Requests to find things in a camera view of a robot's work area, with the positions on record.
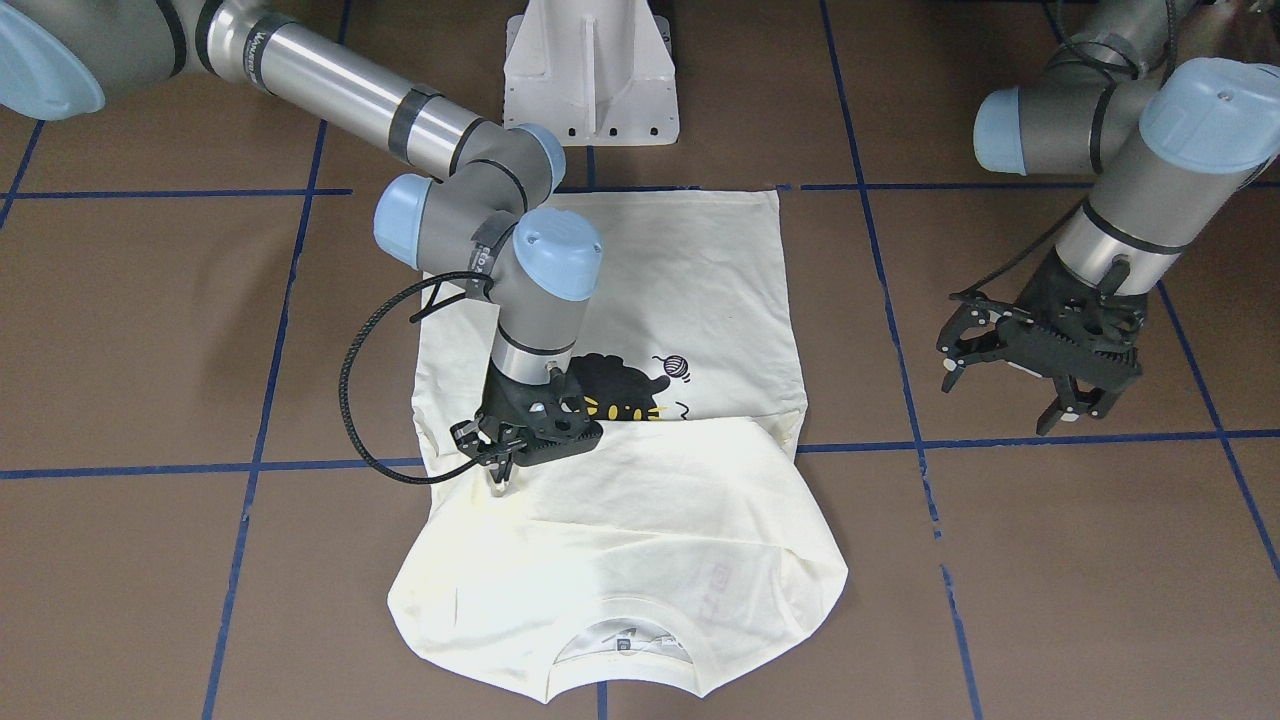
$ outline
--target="floor tile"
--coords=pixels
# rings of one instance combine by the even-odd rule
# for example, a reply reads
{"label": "floor tile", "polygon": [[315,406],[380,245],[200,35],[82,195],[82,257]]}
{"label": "floor tile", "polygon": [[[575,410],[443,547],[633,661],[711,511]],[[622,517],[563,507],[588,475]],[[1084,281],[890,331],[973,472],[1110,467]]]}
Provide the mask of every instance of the floor tile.
{"label": "floor tile", "polygon": [[46,124],[22,190],[306,187],[317,123],[247,85],[184,76]]}
{"label": "floor tile", "polygon": [[[357,3],[347,46],[468,110],[502,122],[507,19],[526,3]],[[566,149],[564,187],[586,186],[586,151]],[[343,131],[332,133],[320,184],[379,196],[394,177],[419,172]]]}
{"label": "floor tile", "polygon": [[198,717],[244,474],[0,483],[0,716]]}
{"label": "floor tile", "polygon": [[929,454],[984,716],[1262,717],[1280,582],[1215,441]]}
{"label": "floor tile", "polygon": [[780,197],[791,324],[809,393],[800,442],[910,441],[858,195],[792,191]]}
{"label": "floor tile", "polygon": [[1280,543],[1280,470],[1276,469],[1280,466],[1280,439],[1233,439],[1231,450],[1275,547]]}
{"label": "floor tile", "polygon": [[968,717],[915,455],[815,454],[797,465],[849,562],[849,584],[826,624],[705,701],[612,682],[612,720]]}
{"label": "floor tile", "polygon": [[[376,197],[317,197],[298,278],[268,430],[268,460],[356,457],[338,413],[338,372],[361,324],[421,275],[374,243]],[[419,309],[406,301],[378,325],[351,378],[357,428],[379,457],[417,455],[410,414]]]}
{"label": "floor tile", "polygon": [[244,462],[296,197],[19,200],[0,243],[0,466]]}
{"label": "floor tile", "polygon": [[[938,331],[955,310],[947,295],[1000,266],[1048,229],[1083,191],[882,191],[872,193],[876,227],[902,352],[925,439],[1028,437],[1053,400],[1053,386],[1004,364],[969,369],[940,392]],[[1039,255],[987,288],[1014,300]],[[1138,340],[1143,377],[1096,421],[1059,423],[1055,436],[1211,430],[1212,424],[1158,293],[1148,300]]]}
{"label": "floor tile", "polygon": [[1238,192],[1165,278],[1228,429],[1280,427],[1280,188]]}
{"label": "floor tile", "polygon": [[[1068,5],[1068,27],[1082,13]],[[1037,3],[846,0],[831,3],[831,24],[867,182],[1024,182],[978,164],[973,119],[1052,55]]]}
{"label": "floor tile", "polygon": [[599,183],[759,190],[854,182],[815,3],[675,3],[680,138],[599,147]]}
{"label": "floor tile", "polygon": [[362,470],[261,475],[218,720],[595,717],[594,687],[543,707],[440,670],[404,644],[387,591],[429,502],[426,488]]}

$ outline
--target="blue joint cap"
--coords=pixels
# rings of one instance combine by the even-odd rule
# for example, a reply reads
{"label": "blue joint cap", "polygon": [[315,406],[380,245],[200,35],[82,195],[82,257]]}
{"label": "blue joint cap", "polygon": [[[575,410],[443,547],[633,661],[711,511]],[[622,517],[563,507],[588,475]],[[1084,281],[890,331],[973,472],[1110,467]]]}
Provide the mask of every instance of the blue joint cap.
{"label": "blue joint cap", "polygon": [[982,101],[973,122],[973,154],[993,173],[1027,174],[1016,87],[997,90]]}
{"label": "blue joint cap", "polygon": [[101,110],[106,96],[60,40],[0,3],[0,105],[37,120],[63,120]]}
{"label": "blue joint cap", "polygon": [[564,179],[564,147],[556,140],[552,131],[543,126],[524,123],[516,126],[516,129],[522,129],[534,136],[534,140],[543,146],[543,151],[547,152],[547,161],[552,165],[552,190],[559,187],[561,181]]}
{"label": "blue joint cap", "polygon": [[1138,129],[1152,152],[1184,170],[1257,168],[1280,152],[1280,68],[1188,60],[1151,99]]}
{"label": "blue joint cap", "polygon": [[520,266],[547,292],[571,302],[595,292],[604,242],[582,215],[538,208],[516,223],[511,240]]}
{"label": "blue joint cap", "polygon": [[417,234],[422,227],[422,209],[431,181],[421,176],[404,174],[390,182],[383,191],[374,210],[374,240],[392,258],[415,270],[417,266]]}

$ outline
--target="blue tape line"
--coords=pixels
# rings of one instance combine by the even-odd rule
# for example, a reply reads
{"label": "blue tape line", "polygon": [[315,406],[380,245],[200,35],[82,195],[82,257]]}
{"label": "blue tape line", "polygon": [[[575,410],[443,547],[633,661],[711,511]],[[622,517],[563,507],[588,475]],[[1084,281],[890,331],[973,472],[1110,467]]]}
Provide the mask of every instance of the blue tape line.
{"label": "blue tape line", "polygon": [[122,199],[173,199],[173,197],[303,197],[306,195],[352,195],[349,187],[324,187],[316,190],[88,190],[68,192],[19,192],[18,200],[122,200]]}
{"label": "blue tape line", "polygon": [[951,580],[951,571],[942,565],[942,584],[947,589],[947,605],[951,606],[951,625],[956,630],[956,646],[960,648],[960,665],[964,667],[964,682],[969,688],[969,707],[973,710],[973,720],[982,720],[982,697],[978,694],[978,678],[973,673],[973,660],[969,657],[969,638],[964,632],[964,620],[960,618],[960,607],[956,605],[956,588]]}
{"label": "blue tape line", "polygon": [[193,475],[202,473],[247,473],[252,469],[252,462],[211,462],[207,465],[131,465],[119,468],[51,468],[33,470],[0,470],[0,480],[118,478],[128,475]]}
{"label": "blue tape line", "polygon": [[1192,343],[1187,338],[1181,320],[1178,319],[1178,311],[1174,310],[1174,301],[1169,297],[1169,291],[1165,288],[1164,281],[1156,283],[1156,290],[1160,291],[1160,299],[1165,302],[1165,309],[1169,311],[1169,322],[1174,325],[1174,333],[1178,336],[1178,343],[1183,346],[1183,354],[1187,355],[1187,363],[1192,368],[1192,377],[1196,378],[1196,387],[1199,388],[1201,398],[1204,400],[1208,416],[1213,420],[1213,428],[1217,430],[1216,437],[1222,445],[1222,452],[1226,454],[1231,474],[1235,475],[1235,486],[1240,489],[1240,496],[1244,497],[1244,505],[1249,509],[1249,516],[1253,518],[1253,527],[1262,541],[1262,548],[1266,550],[1267,559],[1271,560],[1271,571],[1280,580],[1280,556],[1276,555],[1275,544],[1271,542],[1271,533],[1267,532],[1267,525],[1262,520],[1262,512],[1258,511],[1258,503],[1253,500],[1253,491],[1249,489],[1249,483],[1244,479],[1244,471],[1240,470],[1240,464],[1235,459],[1235,451],[1231,450],[1230,436],[1222,428],[1222,419],[1213,405],[1213,397],[1210,396],[1208,384],[1201,374],[1199,363],[1196,361],[1196,354],[1192,352]]}
{"label": "blue tape line", "polygon": [[[1280,428],[1257,430],[1226,430],[1230,439],[1277,439]],[[1138,442],[1174,442],[1219,439],[1216,432],[1183,433],[1125,433],[1115,436],[1073,436],[1073,437],[1012,437],[1012,438],[972,438],[972,439],[927,439],[925,450],[966,450],[982,447],[1037,446],[1037,445],[1114,445]],[[887,442],[832,442],[801,445],[797,454],[856,454],[915,450],[910,441]],[[412,468],[422,464],[421,457],[384,457],[388,468]],[[36,468],[27,470],[0,470],[0,480],[31,480],[58,478],[114,478],[125,475],[183,475],[247,473],[257,469],[262,473],[282,473],[289,470],[349,470],[365,468],[358,459],[340,460],[274,460],[262,462],[210,462],[188,465],[120,465],[99,468]]]}
{"label": "blue tape line", "polygon": [[[320,159],[324,155],[324,138],[329,123],[320,120],[316,131],[315,150],[311,155],[311,176],[307,178],[307,190],[315,190],[316,178],[320,174]],[[289,263],[289,278],[284,284],[284,301],[280,307],[280,320],[275,331],[275,350],[271,354],[271,370],[266,377],[266,391],[262,397],[262,415],[257,428],[257,439],[253,442],[253,465],[248,482],[244,483],[244,503],[241,509],[239,529],[236,533],[236,551],[232,555],[230,575],[227,579],[227,596],[223,600],[223,616],[218,628],[218,642],[214,646],[214,660],[209,669],[209,687],[205,691],[205,708],[202,720],[212,720],[214,703],[218,701],[218,684],[221,679],[223,661],[227,657],[227,638],[230,634],[232,612],[236,609],[236,591],[239,587],[241,562],[244,560],[244,544],[248,541],[248,525],[253,498],[257,495],[257,465],[262,461],[262,452],[266,447],[266,433],[271,420],[271,406],[275,402],[275,383],[280,375],[280,360],[284,356],[284,338],[289,329],[289,301],[293,296],[293,284],[298,278],[298,260],[302,256],[302,247],[307,236],[307,225],[311,222],[311,206],[315,196],[310,192],[302,202],[302,215],[298,219],[298,234],[293,241],[293,259]]]}
{"label": "blue tape line", "polygon": [[915,450],[914,442],[824,442],[801,445],[796,452],[883,452],[886,450]]}
{"label": "blue tape line", "polygon": [[[421,457],[390,457],[379,460],[388,468],[422,466]],[[261,462],[259,468],[264,473],[282,473],[289,470],[351,470],[367,468],[364,460],[280,460],[274,462]]]}
{"label": "blue tape line", "polygon": [[869,182],[801,184],[803,191],[861,190],[1088,190],[1092,182]]}
{"label": "blue tape line", "polygon": [[27,174],[27,168],[31,165],[31,156],[36,152],[36,143],[40,142],[40,133],[44,131],[45,120],[36,120],[36,127],[31,128],[31,137],[27,138],[27,150],[23,151],[22,161],[18,163],[18,172],[14,173],[13,182],[9,183],[9,192],[5,193],[4,205],[0,205],[0,228],[9,219],[9,210],[13,208],[13,201],[18,199],[18,188],[22,187],[22,178]]}
{"label": "blue tape line", "polygon": [[700,184],[632,184],[609,187],[557,187],[557,193],[581,195],[584,192],[669,192],[675,190],[701,190]]}
{"label": "blue tape line", "polygon": [[974,438],[974,439],[928,439],[924,447],[928,450],[964,450],[973,447],[1018,447],[1037,445],[1111,445],[1129,442],[1171,442],[1171,441],[1197,441],[1217,439],[1217,433],[1181,432],[1181,433],[1120,433],[1114,436],[1051,436],[1051,437],[1010,437],[1010,438]]}
{"label": "blue tape line", "polygon": [[906,372],[906,356],[902,354],[902,338],[897,332],[897,319],[893,316],[893,299],[888,290],[888,277],[884,274],[884,260],[881,256],[879,238],[876,233],[876,218],[872,213],[870,193],[867,191],[867,176],[863,173],[861,158],[858,152],[858,138],[854,135],[854,118],[849,111],[849,97],[845,94],[845,78],[840,72],[840,56],[836,51],[836,37],[831,29],[831,14],[827,10],[827,0],[819,0],[822,9],[822,24],[827,33],[827,50],[831,54],[831,69],[836,76],[836,91],[840,96],[840,111],[845,118],[845,133],[849,136],[849,155],[854,161],[854,174],[858,177],[858,195],[863,201],[863,215],[867,218],[867,236],[872,245],[872,258],[876,260],[876,277],[879,279],[881,291],[884,295],[884,316],[888,322],[890,338],[893,341],[893,351],[897,352],[897,369],[902,377],[902,398],[906,401],[906,416],[911,423],[911,439],[915,448],[916,461],[920,465],[920,483],[924,486],[924,500],[929,507],[929,518],[933,520],[933,537],[942,537],[940,528],[938,506],[933,500],[933,486],[929,484],[929,462],[924,455],[924,442],[920,437],[920,423],[915,414],[915,400],[911,396],[911,379]]}
{"label": "blue tape line", "polygon": [[586,187],[595,188],[595,147],[586,146]]}
{"label": "blue tape line", "polygon": [[1222,434],[1225,434],[1231,439],[1280,438],[1280,429],[1270,428],[1263,430],[1226,430]]}

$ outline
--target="robotic arm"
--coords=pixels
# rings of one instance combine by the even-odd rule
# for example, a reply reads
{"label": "robotic arm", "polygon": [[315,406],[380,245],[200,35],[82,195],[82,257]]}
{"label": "robotic arm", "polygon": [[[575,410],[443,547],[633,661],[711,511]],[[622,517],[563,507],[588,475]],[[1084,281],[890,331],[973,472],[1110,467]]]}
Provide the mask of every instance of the robotic arm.
{"label": "robotic arm", "polygon": [[[500,487],[513,464],[545,462],[599,442],[603,430],[588,416],[568,368],[603,242],[584,218],[538,208],[564,174],[564,152],[550,132],[536,126],[503,129],[271,12],[262,0],[74,6],[13,0],[0,3],[0,37],[9,41],[9,55],[0,60],[13,68],[0,78],[0,101],[35,118],[95,111],[109,97],[204,67],[445,179],[406,174],[393,181],[379,201],[374,234],[410,266],[448,272],[442,281],[500,306],[484,400],[474,418],[454,427],[458,448],[471,464],[486,465]],[[344,373],[356,350],[358,343]],[[346,415],[344,395],[343,405]],[[347,419],[357,450],[375,464]],[[410,482],[445,479],[379,469]]]}
{"label": "robotic arm", "polygon": [[1142,375],[1147,293],[1280,152],[1280,68],[1196,59],[1162,87],[1140,79],[1169,37],[1166,10],[1192,5],[1102,0],[1041,82],[983,102],[974,149],[987,169],[1100,177],[1033,245],[1053,249],[1014,302],[979,288],[1032,249],[952,296],[960,307],[937,341],[943,392],[966,368],[997,360],[1051,378],[1043,436],[1060,420],[1105,418]]}

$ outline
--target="black band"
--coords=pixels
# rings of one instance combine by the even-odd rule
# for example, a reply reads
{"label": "black band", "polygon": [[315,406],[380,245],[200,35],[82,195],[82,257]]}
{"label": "black band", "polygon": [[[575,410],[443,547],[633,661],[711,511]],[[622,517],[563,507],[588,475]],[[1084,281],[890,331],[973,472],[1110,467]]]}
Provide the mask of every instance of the black band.
{"label": "black band", "polygon": [[214,24],[214,14],[221,6],[223,0],[205,0],[205,6],[200,9],[200,19],[196,22],[196,56],[200,58],[200,64],[211,73],[214,73],[214,64],[209,60],[209,28]]}
{"label": "black band", "polygon": [[440,94],[425,85],[415,85],[404,94],[396,108],[396,114],[392,115],[392,127],[387,132],[387,150],[402,163],[408,163],[408,136],[413,132],[413,122],[433,97],[440,97]]}
{"label": "black band", "polygon": [[169,77],[182,72],[187,67],[187,33],[182,32],[182,18],[173,6],[173,0],[156,0],[156,8],[164,15],[164,23],[169,26],[169,38],[173,40],[173,70]]}
{"label": "black band", "polygon": [[458,172],[458,159],[462,158],[462,146],[465,146],[467,141],[471,140],[471,133],[474,133],[476,128],[485,122],[486,120],[484,118],[476,118],[471,120],[471,124],[467,126],[467,129],[462,131],[462,137],[458,138],[458,146],[453,149],[453,158],[449,160],[451,176]]}
{"label": "black band", "polygon": [[1142,250],[1143,252],[1149,252],[1152,255],[1181,255],[1183,250],[1187,250],[1185,245],[1181,247],[1156,245],[1155,242],[1147,242],[1146,240],[1124,232],[1123,229],[1108,223],[1102,215],[1098,215],[1098,211],[1093,209],[1093,205],[1089,205],[1088,200],[1084,201],[1084,205],[1082,205],[1080,209],[1084,210],[1084,217],[1097,225],[1100,231],[1107,233],[1111,238],[1133,247],[1134,250]]}
{"label": "black band", "polygon": [[1102,95],[1098,96],[1098,104],[1093,108],[1093,126],[1089,128],[1089,164],[1093,165],[1093,173],[1102,174],[1102,122],[1107,117],[1107,106],[1111,105],[1111,96],[1116,92],[1115,85],[1108,85]]}
{"label": "black band", "polygon": [[280,13],[268,13],[253,23],[253,28],[248,31],[248,37],[244,40],[244,74],[248,76],[250,82],[257,86],[259,90],[271,92],[262,81],[262,55],[266,54],[266,46],[271,42],[271,36],[282,27],[296,22],[293,18]]}
{"label": "black band", "polygon": [[[511,231],[515,227],[512,217],[506,213],[489,215],[471,236],[474,247],[471,249],[471,261],[467,264],[467,272],[493,275],[493,268],[498,263],[498,254],[506,247],[507,238],[511,237]],[[484,293],[485,288],[479,279],[472,279],[467,283],[467,297],[472,300],[488,300]]]}
{"label": "black band", "polygon": [[520,178],[517,178],[517,177],[516,177],[516,173],[511,172],[511,170],[509,170],[509,169],[507,168],[507,165],[503,165],[503,164],[502,164],[502,163],[499,163],[499,161],[497,161],[497,160],[490,160],[490,159],[488,159],[488,158],[477,158],[477,159],[475,159],[475,160],[471,160],[471,161],[470,161],[470,163],[467,163],[467,164],[468,164],[468,165],[472,165],[472,164],[475,164],[475,163],[480,163],[480,164],[483,164],[483,165],[493,165],[494,168],[498,168],[499,170],[502,170],[502,172],[503,172],[503,174],[506,174],[506,176],[507,176],[508,178],[511,178],[511,182],[512,182],[512,183],[513,183],[513,184],[516,186],[516,190],[518,190],[518,191],[520,191],[520,202],[521,202],[521,205],[524,205],[524,206],[525,206],[525,213],[527,213],[527,211],[529,211],[529,196],[527,196],[527,195],[525,195],[525,186],[524,186],[524,183],[521,183],[521,182],[520,182]]}
{"label": "black band", "polygon": [[529,347],[527,345],[507,334],[507,331],[502,327],[502,323],[498,323],[498,332],[502,334],[502,340],[511,343],[512,347],[515,347],[516,350],[524,350],[530,355],[561,355],[562,352],[568,352],[570,350],[573,350],[573,343],[568,343],[558,350],[536,350],[534,347]]}

